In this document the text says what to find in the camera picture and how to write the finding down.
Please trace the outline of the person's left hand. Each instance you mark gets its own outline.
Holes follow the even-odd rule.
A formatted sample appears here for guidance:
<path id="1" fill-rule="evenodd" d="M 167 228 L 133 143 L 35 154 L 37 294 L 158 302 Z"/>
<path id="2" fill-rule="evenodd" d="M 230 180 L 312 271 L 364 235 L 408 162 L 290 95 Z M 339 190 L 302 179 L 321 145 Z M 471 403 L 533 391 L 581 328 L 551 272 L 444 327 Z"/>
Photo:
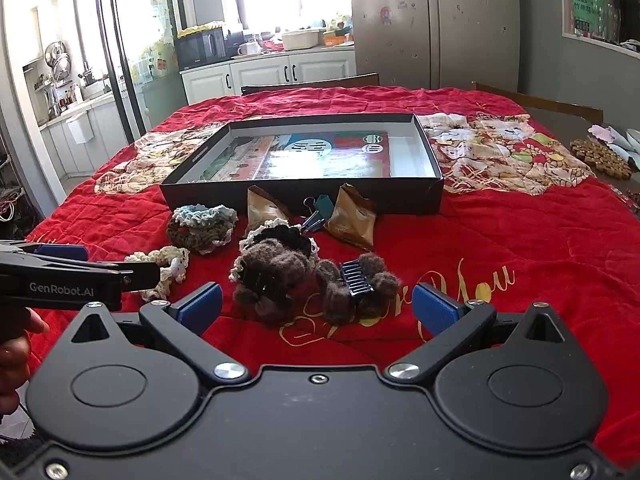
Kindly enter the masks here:
<path id="1" fill-rule="evenodd" d="M 1 311 L 1 416 L 13 414 L 20 404 L 17 390 L 30 376 L 29 336 L 47 333 L 49 325 L 32 309 L 8 307 Z"/>

